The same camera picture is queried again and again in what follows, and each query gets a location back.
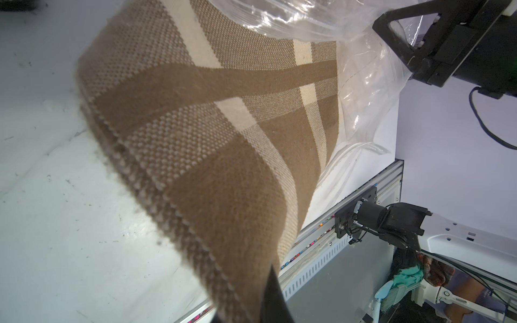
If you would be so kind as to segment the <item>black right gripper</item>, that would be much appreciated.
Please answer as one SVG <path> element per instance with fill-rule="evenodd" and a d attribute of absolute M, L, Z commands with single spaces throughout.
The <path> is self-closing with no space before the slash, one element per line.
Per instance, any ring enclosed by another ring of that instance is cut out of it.
<path fill-rule="evenodd" d="M 435 19 L 417 44 L 392 28 L 426 15 Z M 486 96 L 516 95 L 515 1 L 427 1 L 387 11 L 372 28 L 419 82 L 443 87 L 457 78 Z"/>

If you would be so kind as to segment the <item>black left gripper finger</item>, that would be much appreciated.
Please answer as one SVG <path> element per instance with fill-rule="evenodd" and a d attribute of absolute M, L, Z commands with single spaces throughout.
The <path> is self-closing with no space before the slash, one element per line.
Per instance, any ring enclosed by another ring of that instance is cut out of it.
<path fill-rule="evenodd" d="M 263 294 L 260 323 L 294 323 L 273 266 L 268 274 Z"/>

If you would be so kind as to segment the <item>clear plastic vacuum bag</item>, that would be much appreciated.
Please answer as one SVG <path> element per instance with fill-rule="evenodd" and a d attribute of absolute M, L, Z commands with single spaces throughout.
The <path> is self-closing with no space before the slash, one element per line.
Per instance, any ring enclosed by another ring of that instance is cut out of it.
<path fill-rule="evenodd" d="M 342 113 L 337 149 L 389 150 L 374 136 L 398 102 L 410 72 L 372 29 L 374 20 L 414 1 L 213 1 L 225 16 L 249 30 L 278 39 L 333 40 L 337 50 Z"/>

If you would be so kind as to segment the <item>brown beige plaid scarf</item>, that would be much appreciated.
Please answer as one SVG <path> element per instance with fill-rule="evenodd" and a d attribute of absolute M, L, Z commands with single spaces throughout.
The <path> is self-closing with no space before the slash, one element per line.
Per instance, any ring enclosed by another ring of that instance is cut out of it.
<path fill-rule="evenodd" d="M 266 314 L 339 135 L 337 45 L 249 30 L 208 1 L 128 1 L 79 58 L 105 154 L 222 322 Z"/>

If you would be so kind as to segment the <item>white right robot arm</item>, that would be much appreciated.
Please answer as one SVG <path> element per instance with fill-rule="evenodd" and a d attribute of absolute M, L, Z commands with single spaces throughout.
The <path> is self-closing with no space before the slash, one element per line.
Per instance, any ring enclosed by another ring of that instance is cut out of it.
<path fill-rule="evenodd" d="M 419 44 L 410 44 L 398 22 L 426 15 L 434 16 L 432 25 Z M 494 100 L 516 95 L 515 1 L 426 1 L 386 11 L 372 28 L 416 81 L 442 87 L 456 78 Z M 516 281 L 516 238 L 440 215 L 426 218 L 421 227 L 423 251 Z"/>

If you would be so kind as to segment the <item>person in background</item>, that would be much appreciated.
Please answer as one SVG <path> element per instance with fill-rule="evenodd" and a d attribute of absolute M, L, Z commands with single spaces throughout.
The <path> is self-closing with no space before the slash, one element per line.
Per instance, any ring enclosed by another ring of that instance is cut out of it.
<path fill-rule="evenodd" d="M 515 322 L 516 300 L 461 265 L 397 249 L 372 322 Z"/>

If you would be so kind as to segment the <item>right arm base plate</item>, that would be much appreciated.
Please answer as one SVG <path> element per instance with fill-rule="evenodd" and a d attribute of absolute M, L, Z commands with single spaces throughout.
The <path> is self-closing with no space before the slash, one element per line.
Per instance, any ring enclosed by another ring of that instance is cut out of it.
<path fill-rule="evenodd" d="M 376 202 L 377 187 L 370 186 L 362 191 L 357 191 L 347 197 L 345 202 L 335 212 L 335 233 L 338 239 L 345 236 L 353 237 L 358 231 L 359 226 L 355 224 L 359 208 L 363 202 Z"/>

